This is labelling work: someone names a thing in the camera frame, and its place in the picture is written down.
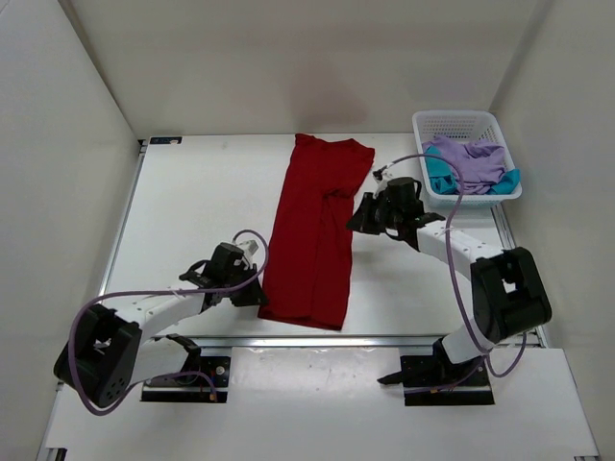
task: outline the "purple cloth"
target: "purple cloth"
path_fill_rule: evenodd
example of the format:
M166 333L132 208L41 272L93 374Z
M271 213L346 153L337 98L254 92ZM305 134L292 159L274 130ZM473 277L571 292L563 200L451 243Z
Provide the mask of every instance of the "purple cloth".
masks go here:
M440 155L454 163L465 182L464 194L486 194L492 185L497 184L506 172L504 166L504 147L495 142L482 139L461 144L438 135L432 141L423 143L423 152L430 146L440 151ZM453 170L457 180L457 192L461 187L459 175Z

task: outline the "gray wall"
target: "gray wall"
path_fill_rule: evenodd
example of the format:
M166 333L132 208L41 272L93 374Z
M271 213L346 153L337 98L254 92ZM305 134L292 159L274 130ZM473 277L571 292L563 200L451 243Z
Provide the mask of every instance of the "gray wall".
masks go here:
M405 132L416 110L489 109L536 0L72 2L145 137Z
M615 3L557 0L498 117L524 196L505 211L531 248L604 459L615 459Z
M36 457L55 394L52 367L75 311L96 292L137 151L134 135L60 6L51 0L5 5L0 12L2 460Z

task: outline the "white wall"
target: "white wall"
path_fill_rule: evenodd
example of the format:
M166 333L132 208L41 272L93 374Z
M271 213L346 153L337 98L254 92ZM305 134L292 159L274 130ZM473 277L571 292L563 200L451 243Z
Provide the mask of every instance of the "white wall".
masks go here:
M140 137L404 132L419 109L488 109L535 3L73 0Z
M498 117L524 196L506 205L536 256L604 459L615 459L615 2L557 0Z
M60 6L7 3L0 12L0 459L23 461L36 457L55 394L52 368L75 311L96 291L138 146Z

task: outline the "red cloth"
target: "red cloth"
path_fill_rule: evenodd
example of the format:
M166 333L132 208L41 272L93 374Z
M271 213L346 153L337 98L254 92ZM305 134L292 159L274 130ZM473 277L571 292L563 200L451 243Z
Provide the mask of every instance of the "red cloth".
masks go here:
M346 223L374 149L297 134L269 243L261 319L341 329L353 266Z

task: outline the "red garment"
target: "red garment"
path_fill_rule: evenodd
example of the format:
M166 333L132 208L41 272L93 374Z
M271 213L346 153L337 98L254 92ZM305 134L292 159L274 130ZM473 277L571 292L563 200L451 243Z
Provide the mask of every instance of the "red garment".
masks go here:
M346 223L374 149L354 139L327 142L295 136L269 243L261 319L341 329L353 266Z

